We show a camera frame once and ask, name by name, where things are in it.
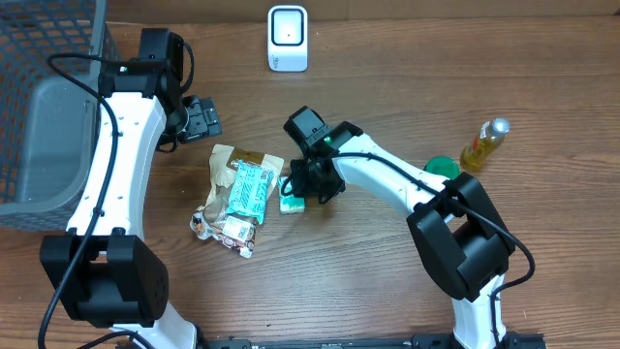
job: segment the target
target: gray plastic basket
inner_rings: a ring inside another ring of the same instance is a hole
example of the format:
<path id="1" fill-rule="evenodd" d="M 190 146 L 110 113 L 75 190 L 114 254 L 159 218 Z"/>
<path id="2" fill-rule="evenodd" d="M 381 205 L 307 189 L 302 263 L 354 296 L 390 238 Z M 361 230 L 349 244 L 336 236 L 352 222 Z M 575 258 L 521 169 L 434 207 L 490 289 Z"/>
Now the gray plastic basket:
<path id="1" fill-rule="evenodd" d="M 98 107 L 46 58 L 79 52 L 119 59 L 105 19 L 105 0 L 0 1 L 0 226 L 65 229 L 78 206 Z M 56 63 L 97 88 L 99 62 Z"/>

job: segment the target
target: green lid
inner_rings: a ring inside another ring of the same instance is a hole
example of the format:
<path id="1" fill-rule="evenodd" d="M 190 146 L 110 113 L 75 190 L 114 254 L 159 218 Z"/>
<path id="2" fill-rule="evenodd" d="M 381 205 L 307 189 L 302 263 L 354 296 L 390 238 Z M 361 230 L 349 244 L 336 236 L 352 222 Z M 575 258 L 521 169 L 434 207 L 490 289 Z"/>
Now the green lid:
<path id="1" fill-rule="evenodd" d="M 435 175 L 444 175 L 450 179 L 455 179 L 460 171 L 456 162 L 448 156 L 435 156 L 424 166 L 424 170 Z"/>

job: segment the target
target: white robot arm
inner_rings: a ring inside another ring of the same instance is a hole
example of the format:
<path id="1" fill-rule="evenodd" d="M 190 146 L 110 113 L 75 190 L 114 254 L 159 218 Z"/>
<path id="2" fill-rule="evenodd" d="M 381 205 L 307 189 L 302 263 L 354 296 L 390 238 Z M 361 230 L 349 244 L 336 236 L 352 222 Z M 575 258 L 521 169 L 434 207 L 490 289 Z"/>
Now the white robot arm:
<path id="1" fill-rule="evenodd" d="M 76 257 L 76 246 L 86 243 L 60 296 L 72 319 L 119 333 L 137 333 L 146 340 L 146 344 L 137 344 L 143 348 L 203 348 L 206 344 L 200 329 L 184 320 L 168 302 L 166 267 L 143 242 L 142 208 L 153 153 L 159 145 L 173 143 L 175 148 L 178 142 L 213 136 L 221 129 L 209 100 L 181 100 L 178 50 L 182 41 L 170 31 L 150 34 L 165 38 L 166 44 L 143 48 L 141 43 L 143 60 L 129 66 L 108 64 L 102 72 L 100 92 L 114 115 L 102 111 L 81 202 L 69 221 L 68 234 L 44 239 L 41 262 L 52 285 L 58 288 Z M 157 59 L 162 55 L 165 64 Z M 161 83 L 161 76 L 166 76 L 168 83 Z M 94 202 L 109 165 L 112 117 L 118 125 L 116 160 L 101 214 L 89 232 L 92 214 L 97 212 Z M 326 203 L 344 191 L 345 184 L 352 184 L 388 203 L 407 218 L 424 267 L 452 297 L 456 320 L 453 338 L 460 348 L 490 349 L 496 340 L 502 341 L 506 328 L 500 301 L 494 301 L 493 324 L 489 297 L 503 284 L 514 244 L 469 213 L 467 223 L 456 232 L 446 225 L 454 215 L 468 212 L 450 205 L 457 201 L 506 229 L 475 179 L 462 174 L 449 181 L 417 169 L 380 148 L 356 126 L 344 122 L 331 129 L 306 107 L 292 115 L 284 128 L 304 154 L 303 160 L 292 161 L 292 194 L 318 195 L 319 201 Z M 101 254 L 107 255 L 105 263 L 91 263 Z"/>

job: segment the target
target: wood grain surface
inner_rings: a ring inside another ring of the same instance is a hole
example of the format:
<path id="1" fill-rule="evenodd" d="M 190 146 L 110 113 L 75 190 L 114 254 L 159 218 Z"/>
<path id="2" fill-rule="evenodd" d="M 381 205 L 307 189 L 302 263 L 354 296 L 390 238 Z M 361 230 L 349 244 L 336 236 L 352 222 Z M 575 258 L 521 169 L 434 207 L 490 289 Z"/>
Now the wood grain surface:
<path id="1" fill-rule="evenodd" d="M 213 97 L 224 134 L 155 155 L 144 230 L 168 267 L 170 301 L 208 338 L 451 331 L 450 299 L 424 271 L 404 218 L 358 188 L 288 216 L 273 195 L 249 260 L 189 230 L 212 146 L 298 157 L 282 125 L 307 105 L 419 167 L 456 159 L 485 120 L 510 119 L 477 176 L 538 269 L 503 294 L 505 323 L 544 333 L 549 348 L 620 346 L 619 17 L 313 22 L 304 74 L 268 70 L 264 24 L 171 29 L 192 45 L 191 92 Z M 111 32 L 124 57 L 137 53 L 139 27 Z M 53 291 L 42 237 L 0 231 L 0 347 L 35 347 Z M 515 253 L 508 279 L 526 268 Z M 60 307 L 48 347 L 103 333 Z"/>
<path id="2" fill-rule="evenodd" d="M 518 16 L 611 16 L 620 0 L 109 0 L 126 23 L 265 22 L 274 5 L 301 5 L 311 20 Z"/>

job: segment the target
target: small white box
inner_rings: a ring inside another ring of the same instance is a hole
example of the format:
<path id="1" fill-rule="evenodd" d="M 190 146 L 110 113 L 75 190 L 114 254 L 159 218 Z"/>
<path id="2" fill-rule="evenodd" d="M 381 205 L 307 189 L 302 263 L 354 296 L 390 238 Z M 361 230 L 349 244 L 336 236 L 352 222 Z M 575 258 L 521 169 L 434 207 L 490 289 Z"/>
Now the small white box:
<path id="1" fill-rule="evenodd" d="M 274 72 L 308 68 L 308 13 L 301 6 L 278 5 L 267 15 L 267 59 Z"/>

